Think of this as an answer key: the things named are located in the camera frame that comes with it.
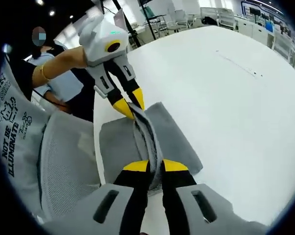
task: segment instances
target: person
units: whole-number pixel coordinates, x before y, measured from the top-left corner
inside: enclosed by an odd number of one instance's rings
[[[72,68],[86,68],[76,47],[35,66],[5,55],[0,70],[0,158],[28,210],[42,216],[38,169],[40,146],[50,114],[31,102],[32,91]]]
[[[33,45],[28,62],[41,65],[65,50],[60,42],[47,38],[41,47]],[[94,85],[95,80],[85,69],[72,68],[35,90],[61,111],[93,122]]]

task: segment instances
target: gray mesh chair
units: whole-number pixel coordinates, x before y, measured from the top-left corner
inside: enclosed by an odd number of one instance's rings
[[[91,122],[52,114],[42,141],[40,179],[47,221],[67,214],[99,187]]]

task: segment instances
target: white table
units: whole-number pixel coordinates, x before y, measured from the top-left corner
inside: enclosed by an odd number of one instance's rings
[[[195,180],[240,217],[271,224],[295,192],[295,70],[261,43],[216,26],[158,39],[129,61],[145,107],[161,101],[201,159]],[[123,116],[98,94],[94,110],[100,164],[100,127]],[[161,195],[150,198],[144,232],[168,234],[160,205]]]

